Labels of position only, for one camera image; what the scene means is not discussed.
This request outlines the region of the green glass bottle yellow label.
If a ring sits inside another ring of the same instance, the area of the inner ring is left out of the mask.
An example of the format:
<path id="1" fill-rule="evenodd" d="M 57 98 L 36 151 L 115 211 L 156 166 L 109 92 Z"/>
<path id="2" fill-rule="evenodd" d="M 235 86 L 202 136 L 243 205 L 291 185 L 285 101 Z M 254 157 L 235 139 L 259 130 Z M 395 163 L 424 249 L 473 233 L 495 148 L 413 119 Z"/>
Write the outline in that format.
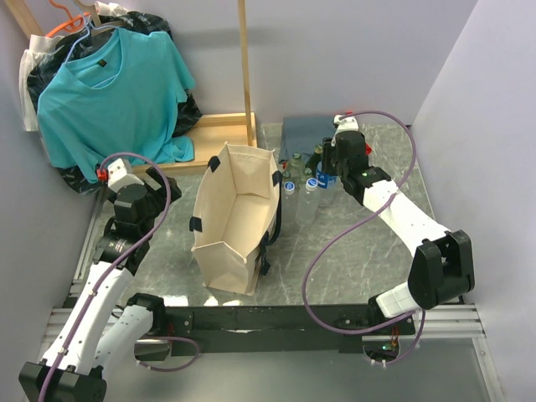
<path id="1" fill-rule="evenodd" d="M 316 172 L 317 165 L 322 160 L 323 146 L 322 144 L 317 144 L 314 148 L 314 153 L 309 157 L 306 163 L 306 167 L 310 168 L 312 172 Z"/>

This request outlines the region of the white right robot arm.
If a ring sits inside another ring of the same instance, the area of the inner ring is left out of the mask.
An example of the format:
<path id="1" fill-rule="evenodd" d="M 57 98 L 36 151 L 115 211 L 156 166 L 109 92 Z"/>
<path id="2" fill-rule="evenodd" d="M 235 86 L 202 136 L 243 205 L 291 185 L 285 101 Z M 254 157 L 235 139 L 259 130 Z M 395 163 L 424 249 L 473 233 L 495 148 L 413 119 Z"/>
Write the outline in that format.
<path id="1" fill-rule="evenodd" d="M 397 316 L 430 310 L 474 289 L 472 242 L 463 230 L 451 231 L 430 218 L 380 167 L 369 163 L 364 134 L 346 130 L 324 142 L 322 165 L 340 178 L 343 189 L 377 213 L 412 256 L 408 279 L 370 299 L 369 328 L 386 333 Z"/>

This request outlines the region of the clear bottle blue cap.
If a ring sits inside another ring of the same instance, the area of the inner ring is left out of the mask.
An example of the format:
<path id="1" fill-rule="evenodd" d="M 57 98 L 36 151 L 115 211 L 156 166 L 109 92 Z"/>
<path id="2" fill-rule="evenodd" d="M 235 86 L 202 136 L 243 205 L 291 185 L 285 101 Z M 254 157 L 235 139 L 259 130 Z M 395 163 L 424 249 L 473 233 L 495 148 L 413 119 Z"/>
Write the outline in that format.
<path id="1" fill-rule="evenodd" d="M 283 210 L 286 212 L 292 211 L 297 206 L 298 191 L 296 185 L 292 181 L 285 181 L 283 185 Z"/>
<path id="2" fill-rule="evenodd" d="M 296 207 L 296 223 L 300 226 L 313 224 L 320 201 L 318 181 L 309 178 L 300 188 Z"/>
<path id="3" fill-rule="evenodd" d="M 317 186 L 320 191 L 320 207 L 328 207 L 332 204 L 338 177 L 322 172 L 322 164 L 318 163 L 316 169 Z"/>

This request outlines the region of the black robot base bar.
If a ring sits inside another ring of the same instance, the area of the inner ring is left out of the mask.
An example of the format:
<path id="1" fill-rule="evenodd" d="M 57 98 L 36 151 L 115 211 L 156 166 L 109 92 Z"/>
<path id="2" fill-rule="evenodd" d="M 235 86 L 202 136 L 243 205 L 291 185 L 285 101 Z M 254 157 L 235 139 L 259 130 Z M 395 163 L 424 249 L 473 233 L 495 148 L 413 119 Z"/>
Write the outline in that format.
<path id="1" fill-rule="evenodd" d="M 313 305 L 313 312 L 325 323 L 341 329 L 365 329 L 378 325 L 379 312 L 365 304 Z M 370 335 L 414 335 L 413 318 L 405 318 Z M 157 336 L 191 338 L 201 353 L 255 353 L 283 351 L 338 350 L 361 353 L 363 335 L 330 332 L 317 325 L 304 306 L 167 307 L 167 327 Z M 167 356 L 193 356 L 188 343 L 149 341 L 135 346 L 141 361 L 163 361 Z"/>

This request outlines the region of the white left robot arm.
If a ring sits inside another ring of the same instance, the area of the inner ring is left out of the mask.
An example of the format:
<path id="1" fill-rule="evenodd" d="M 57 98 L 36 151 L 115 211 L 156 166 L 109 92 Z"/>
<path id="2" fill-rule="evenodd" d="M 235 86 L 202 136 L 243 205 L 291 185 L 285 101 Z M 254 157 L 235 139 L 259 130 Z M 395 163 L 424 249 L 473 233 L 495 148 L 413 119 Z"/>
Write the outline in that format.
<path id="1" fill-rule="evenodd" d="M 118 159 L 104 172 L 114 214 L 92 256 L 85 285 L 63 328 L 41 360 L 27 362 L 18 381 L 29 401 L 102 401 L 113 366 L 136 342 L 168 327 L 160 296 L 136 294 L 114 323 L 111 315 L 150 250 L 171 203 L 181 198 L 176 181 L 158 167 L 147 174 L 159 188 Z"/>

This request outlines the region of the beige canvas tote bag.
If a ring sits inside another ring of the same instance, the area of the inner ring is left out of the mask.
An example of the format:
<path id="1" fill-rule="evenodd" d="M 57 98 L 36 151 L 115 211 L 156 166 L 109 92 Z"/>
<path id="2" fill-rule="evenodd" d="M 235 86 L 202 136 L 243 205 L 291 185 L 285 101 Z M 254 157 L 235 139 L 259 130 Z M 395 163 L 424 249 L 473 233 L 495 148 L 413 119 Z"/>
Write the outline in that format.
<path id="1" fill-rule="evenodd" d="M 281 230 L 281 186 L 273 152 L 225 144 L 210 158 L 189 222 L 204 286 L 255 292 Z"/>

